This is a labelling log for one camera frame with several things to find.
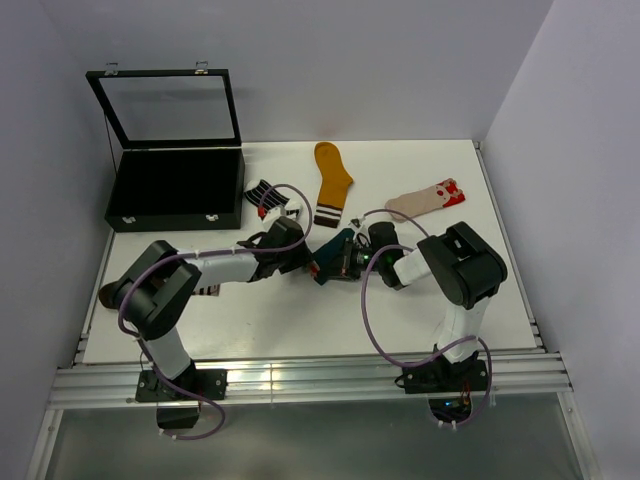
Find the teal sock with red heel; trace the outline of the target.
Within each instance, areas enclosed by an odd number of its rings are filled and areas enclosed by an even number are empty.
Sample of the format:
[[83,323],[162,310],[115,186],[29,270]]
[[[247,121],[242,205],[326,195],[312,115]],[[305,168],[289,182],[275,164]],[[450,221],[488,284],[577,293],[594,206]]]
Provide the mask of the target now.
[[344,279],[344,245],[347,240],[353,239],[353,235],[351,228],[344,228],[312,254],[314,266],[311,272],[318,285],[324,285],[329,280]]

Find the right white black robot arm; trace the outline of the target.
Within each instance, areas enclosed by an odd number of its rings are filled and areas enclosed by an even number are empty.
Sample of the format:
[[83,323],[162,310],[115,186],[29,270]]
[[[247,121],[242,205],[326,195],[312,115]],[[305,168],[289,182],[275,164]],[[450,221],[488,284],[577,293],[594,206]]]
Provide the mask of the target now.
[[464,399],[490,388],[492,364],[480,358],[478,349],[486,344],[479,330],[508,272],[502,257],[475,230],[459,222],[411,248],[398,243],[391,223],[376,223],[364,240],[344,241],[332,277],[355,281],[371,272],[394,290],[430,277],[447,300],[433,353],[423,361],[399,362],[398,387],[407,394],[458,392]]

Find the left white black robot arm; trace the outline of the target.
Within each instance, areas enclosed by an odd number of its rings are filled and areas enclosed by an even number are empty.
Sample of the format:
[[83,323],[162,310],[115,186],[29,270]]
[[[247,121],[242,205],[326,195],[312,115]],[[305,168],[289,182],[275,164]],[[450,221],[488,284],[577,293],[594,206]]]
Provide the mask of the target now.
[[99,292],[103,306],[135,327],[158,369],[148,386],[162,401],[187,399],[206,391],[207,381],[185,350],[176,324],[191,297],[225,283],[253,283],[312,262],[303,228],[279,217],[264,231],[219,254],[178,250],[153,242],[123,276]]

